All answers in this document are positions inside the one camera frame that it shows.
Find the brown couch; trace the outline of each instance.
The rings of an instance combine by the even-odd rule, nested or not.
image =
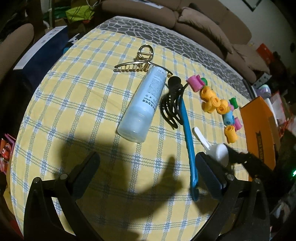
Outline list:
[[[179,17],[178,10],[182,7],[188,7],[189,4],[193,2],[198,4],[198,7],[204,14],[210,17],[213,21],[219,23],[220,28],[232,44],[247,44],[252,37],[250,30],[220,1],[150,0],[150,2],[154,2],[164,7],[162,9],[158,9],[141,2],[134,2],[130,0],[105,0],[102,3],[102,10],[120,16],[129,16],[146,20],[148,22],[173,29],[216,54],[232,66],[250,83],[254,83],[256,81],[256,75],[251,69],[249,69],[245,61],[238,53],[235,51],[233,54],[226,53],[203,33],[187,24],[177,22]]]

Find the screw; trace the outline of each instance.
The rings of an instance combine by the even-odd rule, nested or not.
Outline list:
[[[33,182],[34,182],[34,183],[37,183],[37,182],[39,182],[39,181],[40,181],[40,178],[39,178],[39,177],[36,177],[36,178],[33,179]]]
[[[61,180],[65,180],[65,179],[67,179],[67,177],[68,177],[68,175],[66,173],[63,173],[62,175],[59,176],[59,178]]]
[[[228,174],[227,179],[233,181],[234,180],[234,175]]]
[[[254,181],[255,181],[256,183],[258,183],[258,184],[261,183],[261,180],[260,180],[259,178],[255,178]]]

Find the gray stone pattern mat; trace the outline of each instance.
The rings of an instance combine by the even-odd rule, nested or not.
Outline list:
[[[97,28],[150,41],[195,62],[201,63],[205,68],[211,70],[244,97],[249,100],[251,99],[249,91],[245,86],[245,80],[239,78],[233,70],[222,64],[220,62],[222,60],[206,53],[199,48],[197,43],[189,42],[184,39],[185,37],[181,38],[180,34],[172,30],[142,20],[120,16],[113,17],[103,22],[97,26]]]

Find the white measuring spoon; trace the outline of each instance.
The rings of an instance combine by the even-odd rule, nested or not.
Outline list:
[[[223,166],[227,166],[229,162],[229,155],[227,147],[224,144],[211,145],[207,139],[202,135],[198,127],[193,128],[193,133],[200,140],[203,147],[206,149],[206,154],[211,158],[220,162]]]

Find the tablecloth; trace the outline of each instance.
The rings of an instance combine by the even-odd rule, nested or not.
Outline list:
[[[185,80],[200,74],[220,98],[248,100],[201,64],[160,45],[94,29],[74,44],[47,73],[24,115],[11,164],[14,213],[23,231],[27,195],[34,177],[69,173],[90,151],[101,164],[84,196],[77,201],[91,225],[106,240],[190,240],[217,205],[200,180],[200,198],[189,193],[189,161],[182,127],[173,130],[156,110],[146,141],[132,143],[116,133],[144,72],[114,73],[150,44],[153,62]],[[222,116],[204,113],[198,93],[184,93],[191,128],[199,127],[210,143],[224,143]],[[239,110],[234,115],[241,119]],[[246,151],[244,130],[231,146]],[[204,151],[194,137],[195,153]],[[238,179],[247,172],[235,166]],[[54,199],[63,226],[59,203]]]

